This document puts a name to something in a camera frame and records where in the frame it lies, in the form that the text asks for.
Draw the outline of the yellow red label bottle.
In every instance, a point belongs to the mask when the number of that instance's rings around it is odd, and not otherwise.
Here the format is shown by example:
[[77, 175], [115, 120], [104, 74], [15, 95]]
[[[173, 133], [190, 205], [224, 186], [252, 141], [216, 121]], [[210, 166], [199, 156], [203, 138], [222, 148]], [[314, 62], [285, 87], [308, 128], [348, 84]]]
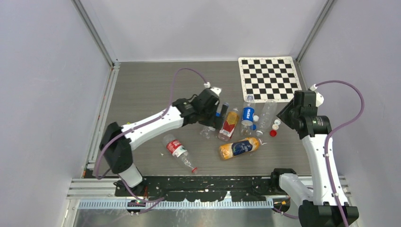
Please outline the yellow red label bottle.
[[239, 121], [239, 111], [238, 108], [233, 108], [228, 114], [223, 123], [222, 128], [218, 133], [218, 138], [222, 141], [228, 142], [231, 140], [235, 128]]

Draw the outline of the crushed Pepsi bottle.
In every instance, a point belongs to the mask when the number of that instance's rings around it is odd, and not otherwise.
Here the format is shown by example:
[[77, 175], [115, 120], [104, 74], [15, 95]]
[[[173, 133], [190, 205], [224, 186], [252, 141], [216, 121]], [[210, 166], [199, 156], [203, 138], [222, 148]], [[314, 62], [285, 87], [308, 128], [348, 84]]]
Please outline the crushed Pepsi bottle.
[[200, 131], [200, 135], [206, 139], [210, 139], [215, 136], [216, 129], [213, 127], [204, 126]]

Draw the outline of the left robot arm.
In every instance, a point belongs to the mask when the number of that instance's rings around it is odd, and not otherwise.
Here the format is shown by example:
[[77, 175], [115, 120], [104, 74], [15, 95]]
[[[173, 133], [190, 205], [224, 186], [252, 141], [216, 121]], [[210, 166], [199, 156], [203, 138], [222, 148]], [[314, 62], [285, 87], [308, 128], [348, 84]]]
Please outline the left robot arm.
[[106, 127], [99, 150], [112, 173], [127, 183], [132, 195], [139, 196], [145, 190], [143, 177], [133, 162], [133, 151], [162, 133], [188, 124], [220, 128], [227, 113], [227, 107], [223, 107], [216, 115], [220, 93], [218, 87], [206, 88], [191, 100], [177, 99], [167, 109], [141, 121], [123, 126], [113, 122]]

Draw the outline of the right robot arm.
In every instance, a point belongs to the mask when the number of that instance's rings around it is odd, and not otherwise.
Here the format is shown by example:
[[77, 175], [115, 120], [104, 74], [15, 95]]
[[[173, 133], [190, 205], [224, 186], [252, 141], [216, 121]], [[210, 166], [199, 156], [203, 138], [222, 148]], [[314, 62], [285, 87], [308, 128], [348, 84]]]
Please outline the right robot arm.
[[306, 150], [313, 188], [309, 189], [293, 169], [275, 168], [270, 189], [286, 192], [298, 208], [303, 227], [349, 227], [359, 218], [349, 204], [333, 158], [331, 123], [318, 115], [322, 96], [315, 91], [296, 91], [294, 98], [277, 114], [282, 123], [295, 130]]

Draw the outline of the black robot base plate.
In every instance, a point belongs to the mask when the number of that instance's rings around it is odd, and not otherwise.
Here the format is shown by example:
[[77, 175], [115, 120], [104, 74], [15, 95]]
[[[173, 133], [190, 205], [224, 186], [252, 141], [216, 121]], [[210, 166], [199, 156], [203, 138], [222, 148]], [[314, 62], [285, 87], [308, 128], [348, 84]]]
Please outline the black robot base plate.
[[146, 176], [131, 189], [145, 199], [189, 202], [222, 201], [231, 196], [234, 202], [263, 201], [267, 196], [285, 196], [268, 176]]

